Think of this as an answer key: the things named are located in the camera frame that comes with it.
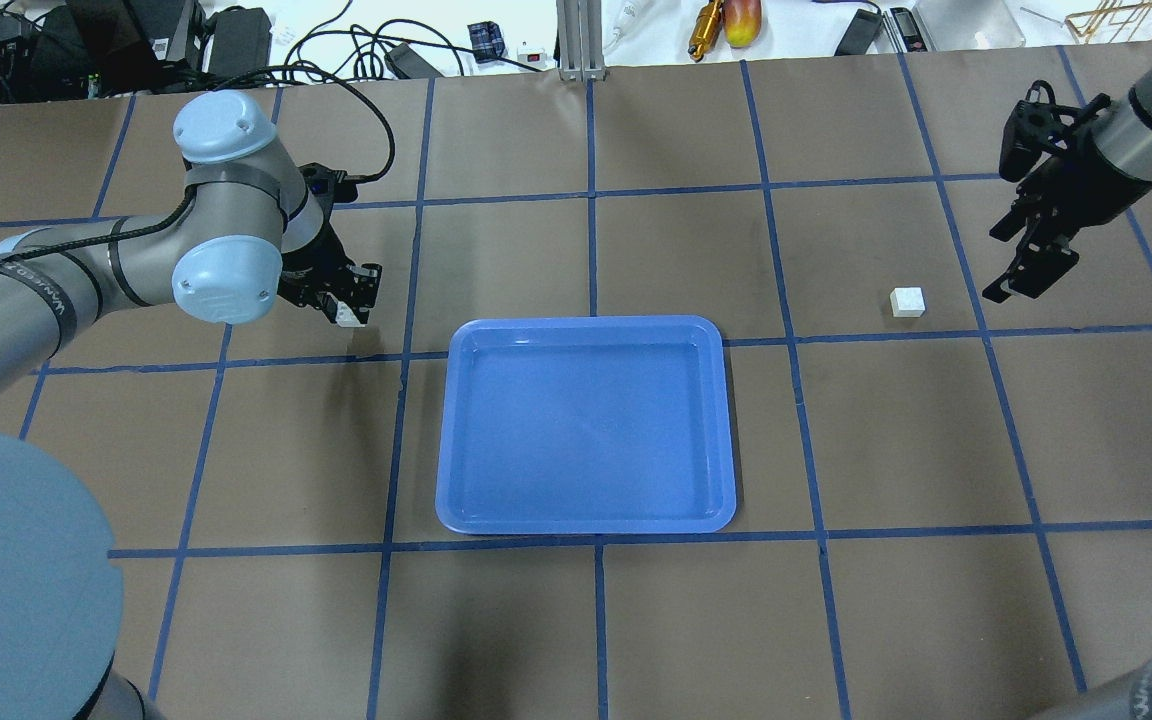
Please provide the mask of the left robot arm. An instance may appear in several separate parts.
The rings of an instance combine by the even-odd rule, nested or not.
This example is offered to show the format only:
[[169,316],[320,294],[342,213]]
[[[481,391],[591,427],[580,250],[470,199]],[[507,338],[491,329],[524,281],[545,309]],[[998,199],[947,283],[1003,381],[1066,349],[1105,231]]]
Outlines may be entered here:
[[[333,209],[376,174],[291,160],[270,115],[237,88],[179,109],[183,195],[162,217],[46,225],[0,242],[0,392],[106,316],[179,306],[238,325],[276,300],[364,327],[378,264],[348,258]],[[116,670],[126,583],[86,483],[0,433],[0,719],[157,719]]]

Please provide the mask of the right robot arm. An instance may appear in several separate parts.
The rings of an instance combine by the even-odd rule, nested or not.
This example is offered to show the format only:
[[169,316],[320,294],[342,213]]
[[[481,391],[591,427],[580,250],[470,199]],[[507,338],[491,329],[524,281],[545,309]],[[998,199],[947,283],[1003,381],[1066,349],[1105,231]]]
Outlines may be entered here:
[[998,177],[1016,195],[990,234],[1016,247],[980,295],[1038,300],[1078,264],[1076,234],[1152,192],[1152,68],[1119,99],[1097,94],[1079,108],[1059,103],[1048,82],[1030,83],[1005,118]]

